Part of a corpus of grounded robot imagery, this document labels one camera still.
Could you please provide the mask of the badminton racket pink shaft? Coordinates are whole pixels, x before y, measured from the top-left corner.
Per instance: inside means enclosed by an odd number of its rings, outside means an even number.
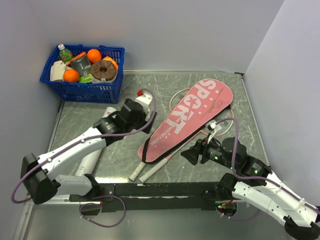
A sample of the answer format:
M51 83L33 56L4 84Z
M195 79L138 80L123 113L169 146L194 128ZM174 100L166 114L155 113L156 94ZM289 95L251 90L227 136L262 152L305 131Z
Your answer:
M220 112L213 120L220 121L221 119L225 119L228 117L234 117L234 111L232 110L231 106L227 106L222 112ZM138 180L140 183L146 182L152 175L154 175L158 170L160 170L171 158L175 155L180 149L182 149L188 142L190 142L193 138L197 137L200 133L204 134L205 136L212 136L212 137L220 137L227 133L229 129L232 127L233 121L231 123L220 123L216 126L213 130L209 130L206 126L198 131L192 138L188 139L184 142L181 146L175 149L172 153L166 156L164 159L159 161L156 165L154 165L149 171L147 171L143 176L139 177Z

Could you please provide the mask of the pink racket bag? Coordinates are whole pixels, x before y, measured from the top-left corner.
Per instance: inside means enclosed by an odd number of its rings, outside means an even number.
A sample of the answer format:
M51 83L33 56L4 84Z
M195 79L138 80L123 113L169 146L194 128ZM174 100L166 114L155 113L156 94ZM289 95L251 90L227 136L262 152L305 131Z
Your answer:
M233 101L232 90L221 81L198 81L138 149L145 164L155 164L181 146Z

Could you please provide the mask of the blue plastic basket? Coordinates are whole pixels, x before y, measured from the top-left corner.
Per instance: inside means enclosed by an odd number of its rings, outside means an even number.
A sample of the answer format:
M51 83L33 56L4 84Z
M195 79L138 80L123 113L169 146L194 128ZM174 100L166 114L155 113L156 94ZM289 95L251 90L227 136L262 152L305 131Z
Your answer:
M56 46L48 57L39 81L48 85L62 100L66 102L116 104L124 79L125 48L122 46L95 46L103 57L111 57L118 64L117 76L112 83L79 83L51 81L50 71L54 62L60 60L59 48Z

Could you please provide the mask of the white shuttlecock tube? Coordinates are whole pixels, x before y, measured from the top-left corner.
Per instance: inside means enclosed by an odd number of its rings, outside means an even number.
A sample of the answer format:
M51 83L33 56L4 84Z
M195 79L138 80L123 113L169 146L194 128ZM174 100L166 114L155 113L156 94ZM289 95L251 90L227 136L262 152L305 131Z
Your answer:
M75 172L75 176L79 177L85 174L92 174L101 152L102 149L99 149L84 157L80 162L77 171Z

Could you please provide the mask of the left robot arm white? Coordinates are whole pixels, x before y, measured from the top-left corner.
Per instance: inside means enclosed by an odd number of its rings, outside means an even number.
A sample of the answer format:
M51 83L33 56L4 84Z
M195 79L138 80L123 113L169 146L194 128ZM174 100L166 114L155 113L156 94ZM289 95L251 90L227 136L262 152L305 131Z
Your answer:
M156 103L151 95L143 94L135 99L126 99L119 111L95 122L88 130L65 145L35 156L33 153L22 159L20 180L30 199L43 204L56 195L79 195L87 201L99 195L99 185L89 174L63 176L62 172L70 164L82 160L87 155L102 150L114 142L137 132L149 133L157 115L150 108Z

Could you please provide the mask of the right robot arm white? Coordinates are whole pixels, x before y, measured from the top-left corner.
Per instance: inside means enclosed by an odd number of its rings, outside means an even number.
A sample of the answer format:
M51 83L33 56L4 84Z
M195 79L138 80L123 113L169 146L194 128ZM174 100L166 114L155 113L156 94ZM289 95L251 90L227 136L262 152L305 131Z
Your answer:
M234 137L218 142L198 139L181 156L191 164L218 163L232 173L219 181L223 199L243 200L277 220L296 240L316 240L320 236L320 208L307 203L277 177L269 166L249 155Z

